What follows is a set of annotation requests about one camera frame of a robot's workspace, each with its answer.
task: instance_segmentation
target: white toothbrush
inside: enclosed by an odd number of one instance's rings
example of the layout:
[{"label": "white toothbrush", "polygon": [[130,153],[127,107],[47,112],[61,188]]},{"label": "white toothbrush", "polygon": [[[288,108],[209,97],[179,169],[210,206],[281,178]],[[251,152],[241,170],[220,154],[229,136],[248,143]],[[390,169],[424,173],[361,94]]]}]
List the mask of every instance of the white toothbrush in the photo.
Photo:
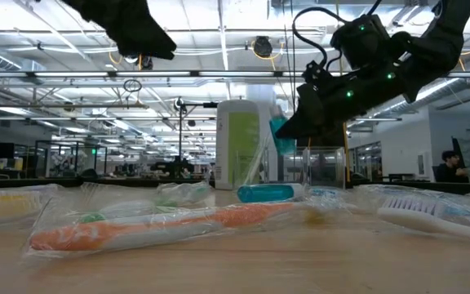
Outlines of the white toothbrush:
[{"label": "white toothbrush", "polygon": [[444,209],[444,203],[435,199],[392,197],[379,208],[377,214],[384,221],[409,229],[470,238],[469,226],[458,225],[440,218]]}]

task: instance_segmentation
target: ceiling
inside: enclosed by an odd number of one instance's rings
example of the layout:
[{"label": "ceiling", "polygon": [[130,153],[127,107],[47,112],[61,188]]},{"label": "ceiling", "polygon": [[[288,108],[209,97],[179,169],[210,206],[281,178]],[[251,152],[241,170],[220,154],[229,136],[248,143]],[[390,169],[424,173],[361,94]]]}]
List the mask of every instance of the ceiling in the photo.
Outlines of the ceiling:
[{"label": "ceiling", "polygon": [[[291,11],[293,15],[296,15],[301,9],[318,2],[320,1],[294,0],[293,6],[288,2],[282,7],[278,0],[149,0],[151,15],[178,46],[173,60],[154,60],[153,69],[157,71],[271,71],[276,69],[301,72],[311,60],[319,61],[321,54],[297,38],[295,38],[295,55],[292,54],[294,38],[290,31]],[[367,11],[372,2],[373,0],[340,0],[339,13],[344,19],[351,20]],[[405,30],[413,35],[420,35],[432,19],[432,13],[428,7],[402,28],[393,28],[390,25],[392,18],[403,8],[403,2],[403,0],[385,0],[377,13],[384,25],[388,26],[389,33]],[[33,60],[47,71],[138,70],[137,64],[128,63],[118,55],[113,40],[106,36],[101,27],[82,20],[76,11],[62,2],[58,0],[30,1],[28,4],[33,12],[28,11],[20,3],[25,3],[25,0],[0,0],[0,56],[20,65],[29,65],[29,61]],[[324,1],[324,3],[324,7],[335,11],[335,2]],[[221,23],[224,25],[224,33],[220,30]],[[336,25],[336,20],[321,13],[307,14],[299,18],[297,22],[297,28],[302,30],[304,36],[325,47],[329,46]],[[470,20],[465,33],[464,51],[467,52],[470,51]],[[277,55],[273,63],[271,60],[261,60],[254,55],[251,43],[256,36],[270,37],[274,55]],[[285,40],[289,45],[289,52],[285,49]],[[329,51],[328,54],[329,59],[337,55],[334,51]],[[465,60],[468,62],[470,55],[465,56]],[[339,71],[341,68],[338,63],[334,63],[331,70]],[[345,62],[343,62],[342,70],[348,70]],[[106,123],[104,120],[88,120],[85,122],[48,121],[53,126],[43,122],[41,124],[56,133],[59,132],[58,127],[77,127],[87,130],[82,133],[64,129],[62,134],[67,136],[88,134],[116,136],[116,138],[117,136],[132,136],[132,139],[120,138],[120,148],[124,149],[128,145],[144,142],[150,145],[147,150],[156,150],[160,154],[173,154],[175,151],[171,145],[178,141],[178,133],[175,132],[178,122],[171,120],[163,122],[162,118],[177,115],[173,105],[178,97],[181,97],[185,103],[246,99],[246,85],[267,83],[274,85],[278,99],[289,101],[288,114],[292,113],[292,86],[289,78],[282,80],[275,78],[138,78],[143,83],[143,89],[130,95],[124,93],[122,89],[122,84],[127,79],[129,78],[103,80],[102,78],[52,77],[43,78],[42,84],[38,85],[29,80],[0,78],[0,104],[26,105],[40,100],[39,103],[44,105],[62,105],[71,101],[76,105],[102,106],[76,108],[73,111],[60,108],[25,109],[29,111],[28,114],[12,114],[0,110],[0,116],[93,118],[99,114],[101,117],[106,115],[109,118],[145,118],[146,120],[142,121],[124,120],[126,126],[121,123],[119,123],[121,126],[118,126],[112,120],[112,123]],[[132,106],[136,103],[144,107],[117,108],[118,105]],[[215,130],[215,120],[208,119],[215,116],[215,109],[202,107],[197,107],[188,114],[188,119],[203,118],[196,119],[195,127],[184,124],[186,135],[189,136],[186,138],[189,152],[199,152],[204,157],[215,155],[215,138],[208,139],[206,135],[212,134],[205,133],[205,131],[212,133]],[[202,137],[205,140],[198,139],[200,133],[203,134]],[[156,142],[154,143],[152,139],[146,141],[146,136],[156,138]]]}]

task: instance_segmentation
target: table surface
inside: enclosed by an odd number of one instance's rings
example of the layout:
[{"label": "table surface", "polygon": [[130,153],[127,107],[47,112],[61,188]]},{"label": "table surface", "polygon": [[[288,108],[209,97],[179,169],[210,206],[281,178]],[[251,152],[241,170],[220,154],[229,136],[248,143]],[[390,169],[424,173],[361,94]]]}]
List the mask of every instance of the table surface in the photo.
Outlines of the table surface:
[{"label": "table surface", "polygon": [[0,231],[0,293],[470,293],[469,241],[365,214],[48,262],[27,234]]}]

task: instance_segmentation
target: person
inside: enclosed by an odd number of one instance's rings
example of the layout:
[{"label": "person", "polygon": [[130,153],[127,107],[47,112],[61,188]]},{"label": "person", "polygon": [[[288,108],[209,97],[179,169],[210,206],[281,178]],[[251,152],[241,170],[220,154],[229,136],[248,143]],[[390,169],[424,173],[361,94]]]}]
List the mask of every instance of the person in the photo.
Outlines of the person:
[{"label": "person", "polygon": [[468,183],[467,169],[459,167],[460,157],[455,151],[444,151],[441,159],[445,162],[438,166],[437,182],[441,183]]}]

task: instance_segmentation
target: desk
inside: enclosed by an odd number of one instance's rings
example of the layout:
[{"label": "desk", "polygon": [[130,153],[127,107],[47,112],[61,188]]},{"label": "desk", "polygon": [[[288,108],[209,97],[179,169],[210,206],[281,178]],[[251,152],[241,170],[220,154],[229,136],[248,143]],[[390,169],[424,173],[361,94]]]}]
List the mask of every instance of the desk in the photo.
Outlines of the desk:
[{"label": "desk", "polygon": [[0,233],[0,293],[470,293],[470,242],[368,215],[20,264],[25,239]]}]

